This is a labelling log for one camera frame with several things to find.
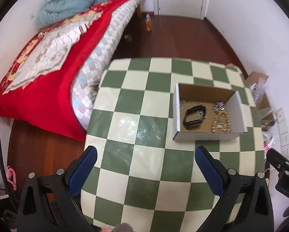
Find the black smart watch band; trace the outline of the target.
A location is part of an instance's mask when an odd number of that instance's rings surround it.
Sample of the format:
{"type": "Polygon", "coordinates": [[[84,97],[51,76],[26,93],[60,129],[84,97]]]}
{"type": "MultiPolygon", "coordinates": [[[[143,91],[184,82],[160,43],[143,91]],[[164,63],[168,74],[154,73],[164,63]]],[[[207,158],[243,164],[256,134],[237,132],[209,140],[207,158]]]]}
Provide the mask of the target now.
{"type": "Polygon", "coordinates": [[[186,110],[183,118],[183,126],[191,129],[201,125],[206,118],[206,107],[204,105],[196,105],[186,110]]]}

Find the white cardboard jewelry box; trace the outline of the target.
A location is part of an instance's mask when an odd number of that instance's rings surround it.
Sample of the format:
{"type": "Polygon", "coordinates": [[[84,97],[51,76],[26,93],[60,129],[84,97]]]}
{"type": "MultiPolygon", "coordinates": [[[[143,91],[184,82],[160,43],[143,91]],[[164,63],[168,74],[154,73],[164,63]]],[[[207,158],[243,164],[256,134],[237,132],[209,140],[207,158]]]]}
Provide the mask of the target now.
{"type": "Polygon", "coordinates": [[[173,94],[173,140],[231,140],[247,132],[238,91],[178,83],[173,94]],[[204,105],[206,118],[198,127],[186,129],[187,109],[204,105]]]}

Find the white power strip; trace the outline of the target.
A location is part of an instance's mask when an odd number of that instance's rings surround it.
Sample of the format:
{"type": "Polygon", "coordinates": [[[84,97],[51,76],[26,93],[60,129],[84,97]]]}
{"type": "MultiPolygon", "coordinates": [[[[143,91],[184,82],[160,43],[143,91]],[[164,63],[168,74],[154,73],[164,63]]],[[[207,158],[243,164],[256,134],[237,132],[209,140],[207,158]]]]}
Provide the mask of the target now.
{"type": "Polygon", "coordinates": [[[284,157],[289,159],[289,133],[283,109],[278,109],[275,112],[275,116],[279,129],[281,153],[284,157]]]}

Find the green white checkered tablecloth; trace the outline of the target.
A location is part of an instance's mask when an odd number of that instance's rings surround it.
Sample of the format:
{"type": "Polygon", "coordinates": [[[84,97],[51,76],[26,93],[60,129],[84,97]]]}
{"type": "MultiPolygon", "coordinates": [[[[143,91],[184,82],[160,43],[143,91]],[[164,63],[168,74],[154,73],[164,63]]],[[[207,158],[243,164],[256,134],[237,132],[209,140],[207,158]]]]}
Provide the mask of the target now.
{"type": "Polygon", "coordinates": [[[135,231],[196,231],[218,201],[194,160],[196,141],[172,138],[176,84],[238,91],[247,132],[203,141],[209,153],[243,175],[264,169],[256,107],[238,67],[170,58],[116,59],[102,75],[86,145],[97,162],[81,191],[89,223],[135,231]]]}

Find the pink slipper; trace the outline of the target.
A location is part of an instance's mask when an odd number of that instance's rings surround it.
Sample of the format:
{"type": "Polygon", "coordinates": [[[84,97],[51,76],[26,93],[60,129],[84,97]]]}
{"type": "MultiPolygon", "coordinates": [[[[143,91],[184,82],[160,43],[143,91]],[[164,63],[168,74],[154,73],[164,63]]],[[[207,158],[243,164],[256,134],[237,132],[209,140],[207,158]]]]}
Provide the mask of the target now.
{"type": "Polygon", "coordinates": [[[11,166],[7,167],[6,177],[7,177],[8,183],[10,183],[13,190],[16,191],[17,190],[16,173],[11,166]]]}

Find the brown cardboard box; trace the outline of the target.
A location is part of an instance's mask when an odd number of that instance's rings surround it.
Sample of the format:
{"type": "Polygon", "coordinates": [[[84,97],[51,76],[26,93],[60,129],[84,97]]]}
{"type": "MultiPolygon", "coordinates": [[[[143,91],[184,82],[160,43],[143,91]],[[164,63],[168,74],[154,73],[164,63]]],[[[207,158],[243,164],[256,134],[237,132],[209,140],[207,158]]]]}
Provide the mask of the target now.
{"type": "Polygon", "coordinates": [[[253,71],[245,80],[254,98],[257,116],[260,119],[260,127],[262,130],[268,130],[276,122],[274,109],[269,103],[266,94],[266,82],[268,78],[269,76],[264,73],[253,71]]]}

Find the white checkered mattress sheet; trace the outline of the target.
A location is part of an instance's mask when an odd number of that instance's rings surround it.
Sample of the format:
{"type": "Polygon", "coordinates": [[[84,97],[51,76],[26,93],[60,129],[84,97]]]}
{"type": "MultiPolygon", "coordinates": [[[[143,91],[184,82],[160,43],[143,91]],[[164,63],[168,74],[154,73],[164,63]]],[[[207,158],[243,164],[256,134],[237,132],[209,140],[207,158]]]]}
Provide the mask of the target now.
{"type": "Polygon", "coordinates": [[[78,71],[71,86],[71,105],[80,125],[88,129],[94,101],[104,70],[121,40],[140,0],[129,0],[115,9],[110,23],[93,51],[78,71]]]}

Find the red patterned bedspread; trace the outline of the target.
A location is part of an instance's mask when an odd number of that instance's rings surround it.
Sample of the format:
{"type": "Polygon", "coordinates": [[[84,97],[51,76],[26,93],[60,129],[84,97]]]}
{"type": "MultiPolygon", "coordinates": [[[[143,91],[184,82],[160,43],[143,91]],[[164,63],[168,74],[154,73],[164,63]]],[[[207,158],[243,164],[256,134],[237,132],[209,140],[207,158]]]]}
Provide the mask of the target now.
{"type": "Polygon", "coordinates": [[[0,83],[0,117],[83,141],[86,132],[72,109],[71,86],[113,12],[129,1],[138,0],[109,0],[40,30],[0,83]]]}

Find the orange drink bottle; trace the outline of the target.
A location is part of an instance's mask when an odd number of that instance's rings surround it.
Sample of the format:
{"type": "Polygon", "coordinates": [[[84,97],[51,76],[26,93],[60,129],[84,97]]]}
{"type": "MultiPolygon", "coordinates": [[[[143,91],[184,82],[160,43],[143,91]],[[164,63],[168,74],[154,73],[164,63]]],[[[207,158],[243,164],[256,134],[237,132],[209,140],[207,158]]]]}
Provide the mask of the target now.
{"type": "Polygon", "coordinates": [[[149,14],[146,14],[146,17],[145,17],[145,29],[148,32],[150,32],[152,30],[151,17],[149,14]]]}

